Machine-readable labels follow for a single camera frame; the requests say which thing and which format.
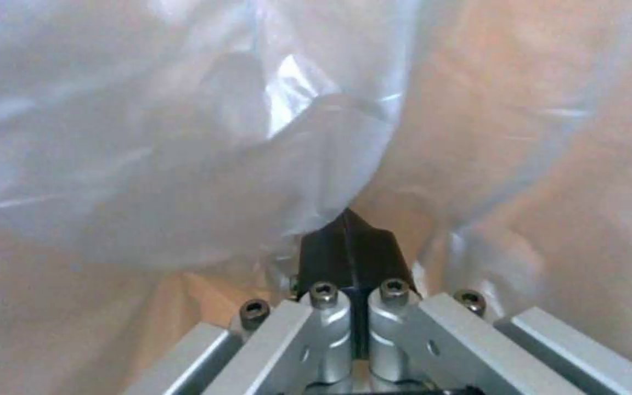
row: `hole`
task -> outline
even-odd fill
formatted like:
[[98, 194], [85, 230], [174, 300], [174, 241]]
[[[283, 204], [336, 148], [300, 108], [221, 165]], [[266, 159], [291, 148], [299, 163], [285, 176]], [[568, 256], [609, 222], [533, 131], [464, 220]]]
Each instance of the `hole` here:
[[261, 303], [258, 302], [253, 302], [253, 303], [249, 303], [246, 307], [245, 307], [245, 311], [251, 314], [256, 314], [259, 313], [263, 310], [263, 305]]
[[399, 280], [391, 280], [387, 282], [387, 288], [392, 291], [400, 291], [404, 288], [404, 285]]
[[309, 358], [309, 348], [304, 346], [303, 350], [301, 350], [301, 363], [306, 362]]
[[426, 345], [426, 348], [428, 348], [428, 352], [429, 353], [432, 353], [436, 357], [438, 355], [441, 355], [441, 350], [439, 350], [438, 347], [436, 346], [436, 342], [434, 342], [432, 340], [428, 341], [428, 344]]
[[475, 294], [463, 294], [461, 298], [464, 302], [470, 302], [470, 303], [479, 302], [479, 297], [477, 297], [477, 295]]
[[331, 286], [328, 284], [319, 284], [316, 285], [316, 293], [319, 295], [328, 295], [331, 293]]

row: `hex socket bolt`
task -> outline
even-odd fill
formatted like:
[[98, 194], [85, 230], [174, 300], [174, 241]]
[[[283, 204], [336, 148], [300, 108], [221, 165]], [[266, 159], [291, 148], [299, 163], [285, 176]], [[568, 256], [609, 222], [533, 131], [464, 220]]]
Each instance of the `hex socket bolt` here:
[[311, 286], [309, 299], [314, 308], [334, 307], [338, 303], [338, 287], [334, 283], [319, 281]]
[[239, 315], [244, 330], [256, 330], [267, 317], [270, 317], [270, 305], [261, 298], [252, 298], [243, 303]]
[[452, 297], [479, 317], [484, 315], [484, 311], [487, 310], [487, 302], [482, 294], [476, 290], [459, 290]]
[[400, 278], [384, 280], [379, 285], [379, 296], [386, 306], [406, 306], [409, 302], [409, 283]]

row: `metal frame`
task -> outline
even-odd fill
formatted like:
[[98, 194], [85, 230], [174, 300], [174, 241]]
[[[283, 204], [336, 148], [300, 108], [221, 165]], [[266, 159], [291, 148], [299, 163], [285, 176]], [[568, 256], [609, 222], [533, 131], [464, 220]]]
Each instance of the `metal frame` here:
[[632, 395], [632, 362], [540, 308], [497, 327], [585, 392]]
[[228, 330], [199, 323], [123, 395], [201, 393], [240, 346], [238, 336]]
[[[539, 308], [497, 330], [446, 294], [420, 300], [396, 285], [367, 301], [371, 388], [414, 380], [485, 395], [632, 394], [631, 362]], [[200, 323], [125, 395], [302, 393], [313, 383], [337, 384], [312, 392], [349, 393], [362, 388], [351, 376], [352, 313], [329, 289], [283, 301], [238, 335]]]

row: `silver metal part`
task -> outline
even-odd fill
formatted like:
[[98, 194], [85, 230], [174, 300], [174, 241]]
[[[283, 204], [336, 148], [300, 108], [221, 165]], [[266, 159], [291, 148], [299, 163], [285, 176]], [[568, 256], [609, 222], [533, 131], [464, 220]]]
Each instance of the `silver metal part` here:
[[335, 284], [319, 281], [309, 289], [311, 306], [314, 308], [330, 308], [338, 303], [338, 288]]
[[390, 382], [416, 380], [420, 375], [411, 366], [408, 355], [394, 342], [397, 332], [406, 322], [409, 312], [419, 300], [418, 295], [411, 294], [406, 299], [406, 306], [397, 303], [385, 303], [383, 293], [370, 293], [367, 305], [369, 313], [369, 369], [374, 374]]
[[187, 388], [201, 393], [240, 346], [228, 330], [200, 323], [123, 394], [174, 395]]
[[[335, 285], [330, 284], [330, 287], [335, 289]], [[341, 292], [336, 290], [336, 297], [331, 299], [335, 300], [335, 305], [317, 308], [314, 312], [319, 317], [321, 324], [319, 335], [323, 338], [326, 350], [312, 382], [334, 383], [351, 373], [353, 362], [351, 349], [351, 301], [345, 294], [338, 297], [338, 293]], [[311, 295], [309, 297], [304, 295], [299, 303], [308, 306], [313, 303], [313, 298]]]
[[346, 295], [335, 300], [323, 309], [310, 298], [283, 301], [204, 393], [301, 393], [349, 375], [351, 305]]
[[404, 306], [409, 301], [409, 283], [399, 278], [384, 280], [379, 286], [379, 296], [389, 306]]
[[486, 395], [582, 393], [446, 294], [409, 310], [394, 342], [427, 374], [444, 370]]
[[270, 317], [270, 305], [261, 298], [252, 298], [240, 307], [239, 316], [245, 330], [256, 330]]
[[459, 290], [455, 292], [453, 298], [461, 303], [470, 312], [482, 317], [487, 310], [487, 301], [484, 296], [476, 290]]
[[632, 362], [540, 308], [497, 327], [587, 393], [632, 394]]

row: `translucent plastic film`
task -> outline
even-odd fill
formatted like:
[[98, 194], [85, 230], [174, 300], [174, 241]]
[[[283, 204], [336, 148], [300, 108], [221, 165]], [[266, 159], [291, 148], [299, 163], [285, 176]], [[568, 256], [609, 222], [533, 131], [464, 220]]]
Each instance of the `translucent plastic film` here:
[[0, 393], [117, 393], [344, 207], [632, 359], [632, 2], [0, 2]]

